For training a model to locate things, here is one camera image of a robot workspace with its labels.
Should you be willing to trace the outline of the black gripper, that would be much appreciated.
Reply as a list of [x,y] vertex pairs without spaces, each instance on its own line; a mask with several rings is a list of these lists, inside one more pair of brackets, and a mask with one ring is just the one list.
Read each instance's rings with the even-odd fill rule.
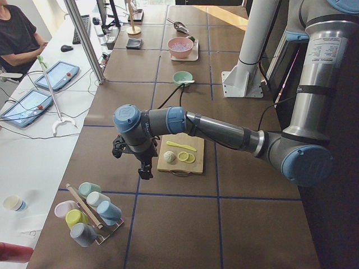
[[158,156],[157,145],[156,140],[146,140],[143,144],[134,147],[134,155],[142,164],[145,164],[145,166],[138,169],[138,174],[141,179],[153,178],[151,172],[152,158]]

